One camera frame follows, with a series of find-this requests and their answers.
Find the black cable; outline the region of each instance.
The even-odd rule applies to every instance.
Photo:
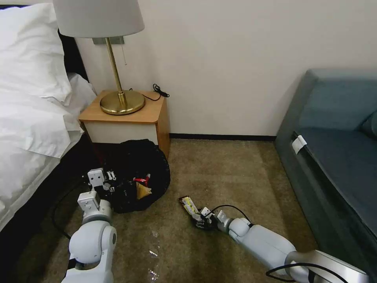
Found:
[[[170,94],[167,94],[166,92],[163,92],[160,88],[160,86],[158,84],[153,84],[153,91],[154,92],[157,92],[159,94],[158,98],[157,99],[153,99],[153,98],[150,98],[144,94],[142,94],[145,98],[148,98],[149,100],[152,100],[152,101],[157,101],[161,98],[161,96],[163,97],[170,97]]]
[[[333,272],[332,270],[330,270],[330,269],[328,269],[326,267],[317,265],[315,263],[292,263],[292,264],[288,264],[288,265],[282,265],[282,266],[279,266],[279,267],[276,267],[276,268],[273,268],[273,269],[267,271],[266,272],[266,276],[270,277],[270,278],[273,278],[273,279],[277,279],[277,280],[283,281],[283,282],[296,282],[295,280],[292,280],[292,279],[283,279],[283,278],[279,278],[277,276],[271,275],[271,273],[276,272],[278,270],[285,269],[285,268],[291,268],[291,267],[295,267],[295,266],[305,266],[305,267],[319,268],[319,269],[322,269],[322,270],[324,270],[324,271],[326,271],[326,272],[334,275],[340,281],[342,281],[344,283],[348,283],[342,276],[338,275],[337,273]]]
[[[62,198],[55,204],[55,207],[54,209],[52,210],[52,214],[51,214],[51,222],[52,222],[52,225],[55,227],[56,230],[58,230],[64,237],[66,237],[68,240],[71,239],[71,236],[68,235],[63,228],[59,227],[58,224],[56,224],[56,220],[55,220],[55,213],[56,213],[56,210],[58,209],[58,206],[59,204],[72,192],[74,191],[75,189],[77,189],[77,187],[79,185],[82,185],[82,180],[80,180],[80,182],[78,182],[77,184],[75,184],[68,192],[66,192],[66,194],[64,196],[62,196]]]
[[[246,216],[246,214],[245,214],[241,209],[239,209],[238,207],[235,207],[235,206],[233,206],[233,205],[230,205],[230,204],[222,204],[222,205],[220,205],[220,206],[215,207],[215,208],[212,209],[209,213],[207,213],[207,214],[205,215],[205,217],[206,217],[207,215],[210,215],[210,214],[213,213],[216,209],[221,208],[221,207],[231,207],[231,208],[234,208],[234,209],[238,210],[238,211],[241,212],[241,214],[247,219],[247,221],[250,222],[251,226],[254,225],[253,223],[251,223],[250,219]]]

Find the wall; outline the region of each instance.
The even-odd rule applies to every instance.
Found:
[[[124,89],[171,94],[172,132],[275,135],[308,68],[377,64],[374,0],[139,3],[146,29],[125,37],[127,65],[114,54]],[[115,88],[106,47],[77,43],[96,90]]]

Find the black garbage bag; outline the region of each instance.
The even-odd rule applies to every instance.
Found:
[[[140,211],[164,195],[170,184],[170,169],[164,153],[150,140],[129,140],[112,147],[106,157],[105,171],[113,171],[116,180],[106,181],[110,190],[99,188],[100,197],[108,200],[116,213]],[[137,199],[134,178],[150,174],[151,194]]]

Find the white lampshade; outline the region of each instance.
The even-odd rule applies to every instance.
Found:
[[[144,29],[137,0],[53,0],[61,34],[115,37]]]

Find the carpet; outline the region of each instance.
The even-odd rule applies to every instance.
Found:
[[[113,216],[114,282],[276,282],[229,236],[195,228],[178,202],[184,195],[198,207],[235,205],[299,251],[317,247],[272,142],[172,140],[169,164],[171,184],[161,199],[145,211]],[[60,215],[80,190],[62,203]],[[224,211],[240,217],[232,208]],[[81,220],[77,207],[66,231],[72,235]],[[68,258],[68,240],[47,217],[12,271],[12,282],[61,282]]]

